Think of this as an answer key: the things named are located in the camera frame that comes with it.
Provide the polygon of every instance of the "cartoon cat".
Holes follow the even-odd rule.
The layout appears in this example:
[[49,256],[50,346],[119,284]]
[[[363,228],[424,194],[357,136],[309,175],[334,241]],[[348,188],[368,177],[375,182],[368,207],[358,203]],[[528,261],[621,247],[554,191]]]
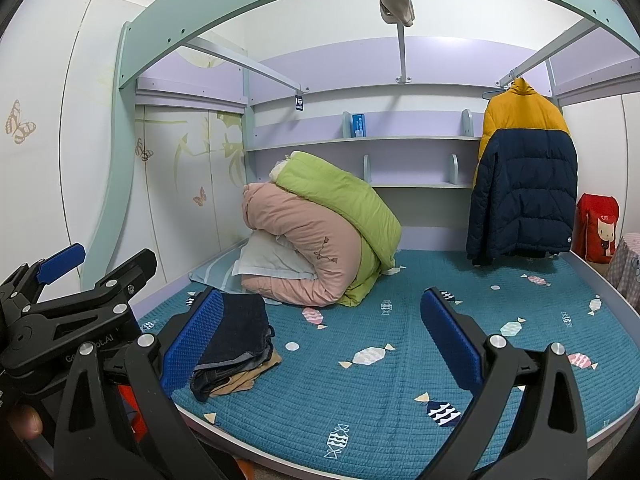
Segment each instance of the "cartoon cat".
[[598,236],[600,240],[602,240],[602,250],[604,251],[604,255],[607,257],[611,257],[611,243],[616,239],[616,225],[615,224],[607,224],[607,220],[609,217],[601,216],[598,218]]

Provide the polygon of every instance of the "jacket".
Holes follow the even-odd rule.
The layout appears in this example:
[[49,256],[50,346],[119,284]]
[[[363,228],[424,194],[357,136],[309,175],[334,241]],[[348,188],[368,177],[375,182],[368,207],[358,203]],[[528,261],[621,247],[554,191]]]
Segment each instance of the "jacket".
[[577,187],[577,155],[560,110],[516,79],[484,114],[468,257],[568,251]]

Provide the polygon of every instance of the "green comforter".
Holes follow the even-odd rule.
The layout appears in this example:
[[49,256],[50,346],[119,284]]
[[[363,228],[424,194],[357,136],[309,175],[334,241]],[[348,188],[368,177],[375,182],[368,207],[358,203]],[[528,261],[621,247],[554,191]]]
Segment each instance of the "green comforter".
[[337,212],[360,233],[360,267],[338,300],[345,306],[358,305],[380,272],[396,264],[394,254],[402,231],[398,219],[369,184],[309,153],[293,152],[276,184]]

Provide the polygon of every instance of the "green curved beam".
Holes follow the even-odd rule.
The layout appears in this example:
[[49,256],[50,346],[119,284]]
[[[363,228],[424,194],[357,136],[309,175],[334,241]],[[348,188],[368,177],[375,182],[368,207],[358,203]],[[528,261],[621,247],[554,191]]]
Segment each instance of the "green curved beam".
[[[83,290],[104,275],[124,224],[133,179],[135,78],[206,30],[273,1],[156,0],[124,27],[115,67],[108,187],[81,274]],[[612,0],[549,1],[589,18],[640,54],[638,34]]]

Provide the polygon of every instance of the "blue box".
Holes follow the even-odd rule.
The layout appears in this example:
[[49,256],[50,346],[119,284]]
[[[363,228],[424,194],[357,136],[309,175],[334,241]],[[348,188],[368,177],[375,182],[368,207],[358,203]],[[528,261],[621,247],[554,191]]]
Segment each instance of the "blue box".
[[364,114],[353,114],[351,117],[351,121],[353,123],[353,136],[366,137],[367,127],[364,122]]

